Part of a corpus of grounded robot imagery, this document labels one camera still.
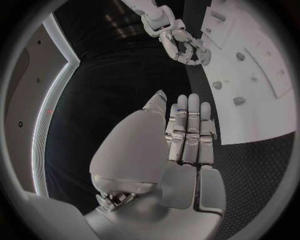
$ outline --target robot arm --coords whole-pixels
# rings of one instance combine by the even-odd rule
[[[185,31],[181,19],[175,19],[172,10],[166,6],[157,6],[155,0],[122,0],[130,9],[141,16],[145,31],[154,38],[159,38],[169,57],[185,65],[208,65],[211,51]],[[177,42],[183,43],[185,52],[180,52]]]

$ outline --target led light strip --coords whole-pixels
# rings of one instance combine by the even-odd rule
[[[80,60],[61,31],[55,17],[51,14],[43,25],[58,50],[67,60],[53,84],[49,88],[40,107],[32,138],[31,166],[36,194],[49,197],[45,176],[45,147],[53,112]]]

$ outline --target dark background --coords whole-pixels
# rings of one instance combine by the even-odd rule
[[[97,1],[99,4],[99,8],[92,8],[89,7],[89,1],[85,1],[84,8],[73,8],[71,12],[68,13],[68,7],[65,6],[60,11],[56,13],[58,20],[66,32],[66,35],[69,39],[72,39],[72,45],[76,50],[78,56],[80,57],[83,64],[81,64],[80,69],[75,73],[73,79],[71,80],[71,84],[68,85],[66,88],[59,104],[57,106],[57,111],[63,112],[66,116],[69,115],[70,119],[61,119],[61,114],[58,114],[55,111],[53,116],[53,123],[51,123],[51,128],[63,130],[64,123],[67,123],[69,130],[77,130],[83,129],[81,132],[74,132],[73,142],[69,143],[71,147],[76,146],[78,144],[76,139],[78,136],[83,137],[85,140],[89,141],[86,143],[90,146],[89,149],[81,151],[82,156],[75,156],[72,155],[71,152],[64,152],[63,149],[59,151],[59,145],[57,145],[57,135],[49,134],[49,137],[52,138],[52,141],[47,141],[47,148],[48,150],[51,148],[58,149],[60,154],[65,154],[68,158],[73,159],[91,159],[89,158],[90,155],[93,153],[93,149],[97,149],[103,138],[109,133],[110,129],[123,117],[127,116],[129,113],[140,109],[142,107],[141,103],[147,101],[149,97],[158,89],[168,89],[167,95],[169,97],[168,103],[172,104],[178,94],[185,93],[188,94],[190,90],[190,84],[188,82],[188,77],[185,72],[185,68],[174,61],[168,59],[166,54],[164,53],[161,46],[157,43],[157,39],[150,38],[147,35],[143,34],[141,31],[141,23],[132,12],[125,13],[125,15],[129,18],[130,23],[122,22],[122,18],[117,18],[118,16],[115,7],[110,7],[108,1]],[[182,7],[184,5],[184,1],[157,1],[160,5],[167,4],[173,10],[177,17],[181,17]],[[189,4],[193,6],[195,0],[186,1],[185,4]],[[275,12],[285,23],[288,30],[291,34],[295,37],[297,41],[296,33],[299,32],[300,29],[300,18],[299,18],[299,2],[296,0],[293,1],[283,1],[283,0],[276,0],[276,1],[265,1],[268,5],[270,5]],[[81,5],[82,3],[76,0],[72,1],[72,4]],[[27,9],[23,2],[20,1],[10,1],[9,5],[4,8],[2,11],[3,13],[0,15],[0,26],[3,29],[3,32],[9,34],[12,29],[12,26],[18,21],[18,19],[24,13],[24,10]],[[106,9],[106,12],[99,13],[99,9]],[[122,37],[122,34],[116,31],[114,26],[108,25],[107,18],[99,19],[96,24],[93,25],[95,21],[91,21],[90,24],[87,25],[80,25],[80,17],[82,16],[86,20],[86,15],[88,13],[89,17],[93,17],[93,13],[98,13],[99,16],[105,16],[107,12],[111,11],[111,15],[116,17],[113,21],[118,25],[122,26],[123,34],[125,33],[127,37]],[[72,22],[68,22],[68,17],[64,19],[64,16],[67,15],[74,15],[78,17],[77,24],[72,25],[71,30],[67,33],[66,26],[71,25]],[[184,20],[187,26],[190,26],[189,31],[193,34],[192,23],[189,24],[189,19],[186,17]],[[134,26],[134,30],[137,34],[130,35],[132,30],[130,30],[129,25]],[[95,41],[95,37],[93,35],[86,35],[87,31],[96,33],[97,35],[102,35],[102,41]],[[189,74],[193,73],[193,69],[187,69]],[[82,98],[78,100],[77,103],[88,103],[85,104],[75,104],[73,108],[69,108],[70,103],[75,101],[75,98]],[[109,102],[112,105],[110,107],[106,107],[103,105],[101,108],[102,111],[105,113],[105,118],[99,115],[99,104],[103,101]],[[120,111],[110,112],[111,107],[118,108],[119,105],[122,104],[122,108]],[[85,114],[86,106],[91,106],[90,110]],[[82,125],[80,122],[89,122],[87,125]],[[291,147],[291,139],[293,136],[285,136],[284,138],[287,139],[275,139],[272,143],[263,143],[262,149],[265,147],[270,147],[271,145],[276,145],[278,142],[287,142],[287,149]],[[226,150],[227,153],[234,153],[236,149]],[[55,159],[53,153],[51,151],[46,152],[46,157],[48,159]],[[53,166],[57,166],[59,162],[53,162]],[[78,179],[78,184],[74,184],[74,179]],[[78,190],[80,193],[85,193],[87,196],[91,196],[95,194],[95,190],[90,188],[90,184],[86,182],[86,176],[77,175],[73,177],[72,185],[73,190],[70,189],[71,185],[65,185],[67,189],[69,189],[66,195],[66,191],[63,189],[61,183],[67,183],[68,180],[66,179],[59,179],[58,175],[51,178],[51,176],[47,176],[47,179],[52,179],[52,187],[53,187],[53,194],[54,198],[56,199],[63,199],[65,202],[71,202],[75,206],[77,206],[83,213],[88,212],[90,209],[86,208],[83,204],[80,203],[79,199],[85,198],[84,195],[78,197],[78,195],[72,196],[70,193],[77,193]],[[95,199],[91,199],[91,202],[88,202],[86,206],[92,206],[95,203]],[[263,239],[273,239],[274,237],[278,236],[280,233],[290,233],[291,236],[297,236],[297,226],[296,222],[293,219],[296,218],[297,214],[297,201],[300,200],[299,193],[295,196],[295,200],[289,206],[288,210],[284,213],[280,221],[272,228],[272,230],[267,234],[267,236]],[[15,214],[9,207],[8,202],[4,199],[3,194],[0,197],[0,227],[2,229],[2,233],[7,233],[7,236],[10,236],[10,239],[19,239],[24,237],[32,238],[32,235],[28,230],[18,221]]]

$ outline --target white robotic arm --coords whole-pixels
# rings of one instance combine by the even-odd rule
[[[169,57],[185,65],[208,65],[211,51],[202,46],[200,40],[185,31],[181,19],[175,19],[172,10],[166,6],[157,6],[155,0],[122,0],[136,14],[141,16],[145,31],[154,38],[159,37]],[[177,42],[183,43],[185,52],[180,52]]]

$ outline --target curved light strip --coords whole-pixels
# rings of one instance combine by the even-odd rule
[[[31,166],[36,194],[43,197],[49,197],[46,176],[45,176],[45,147],[49,126],[51,123],[53,111],[65,89],[67,83],[71,79],[75,70],[80,64],[80,60],[76,53],[66,40],[53,14],[51,14],[43,25],[52,39],[53,43],[59,49],[61,54],[67,60],[67,64],[62,68],[56,76],[53,84],[49,88],[42,105],[40,107],[32,139],[31,149]]]

